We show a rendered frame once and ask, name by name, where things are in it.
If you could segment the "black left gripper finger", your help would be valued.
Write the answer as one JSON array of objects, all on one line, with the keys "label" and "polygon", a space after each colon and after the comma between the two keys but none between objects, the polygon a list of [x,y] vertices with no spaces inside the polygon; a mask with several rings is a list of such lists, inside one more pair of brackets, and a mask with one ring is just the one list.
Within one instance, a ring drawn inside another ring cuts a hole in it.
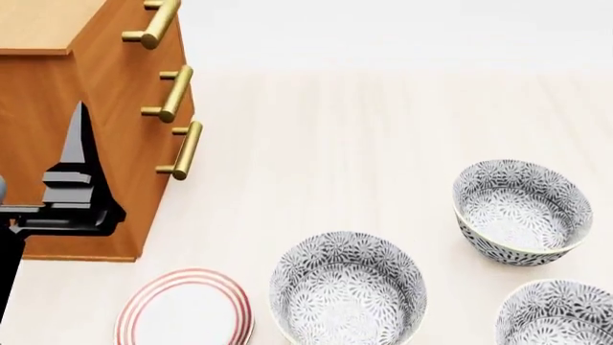
[{"label": "black left gripper finger", "polygon": [[91,200],[93,208],[98,211],[110,212],[116,216],[125,216],[125,210],[113,197],[106,180],[87,106],[84,107],[84,156],[88,173],[92,177],[90,185],[93,186]]},{"label": "black left gripper finger", "polygon": [[82,142],[87,107],[79,102],[72,114],[59,162],[43,174],[44,203],[87,203],[92,177]]}]

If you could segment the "wooden drawer cabinet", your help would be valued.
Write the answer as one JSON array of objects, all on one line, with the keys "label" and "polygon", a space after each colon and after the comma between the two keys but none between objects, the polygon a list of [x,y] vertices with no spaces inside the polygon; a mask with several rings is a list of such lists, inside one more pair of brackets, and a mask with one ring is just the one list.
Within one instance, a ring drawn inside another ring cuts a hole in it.
[{"label": "wooden drawer cabinet", "polygon": [[88,108],[102,168],[126,216],[108,237],[29,236],[32,260],[132,262],[143,252],[194,113],[190,86],[172,123],[141,115],[162,106],[186,62],[179,20],[157,48],[122,42],[156,11],[145,0],[0,0],[0,176],[4,206],[41,206],[43,174],[59,162],[72,114]]}]

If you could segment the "black white floral patterned bowl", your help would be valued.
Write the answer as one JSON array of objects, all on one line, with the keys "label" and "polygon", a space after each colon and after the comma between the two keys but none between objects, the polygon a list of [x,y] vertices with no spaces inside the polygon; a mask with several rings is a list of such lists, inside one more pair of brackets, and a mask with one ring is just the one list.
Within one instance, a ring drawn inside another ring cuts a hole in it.
[{"label": "black white floral patterned bowl", "polygon": [[559,172],[521,160],[486,160],[452,186],[466,240],[500,264],[541,266],[579,246],[593,223],[580,189]]},{"label": "black white floral patterned bowl", "polygon": [[501,304],[496,345],[613,345],[613,293],[550,279],[518,287]]},{"label": "black white floral patterned bowl", "polygon": [[427,308],[415,261],[389,241],[327,232],[288,249],[269,308],[291,345],[407,345]]}]

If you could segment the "white plate with red rings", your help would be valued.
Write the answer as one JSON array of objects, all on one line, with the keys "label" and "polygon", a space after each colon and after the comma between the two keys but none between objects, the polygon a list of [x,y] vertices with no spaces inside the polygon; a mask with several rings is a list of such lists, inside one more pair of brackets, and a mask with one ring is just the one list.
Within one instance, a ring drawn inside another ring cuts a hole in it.
[{"label": "white plate with red rings", "polygon": [[255,318],[245,290],[203,268],[168,272],[141,287],[119,313],[114,345],[247,345]]}]

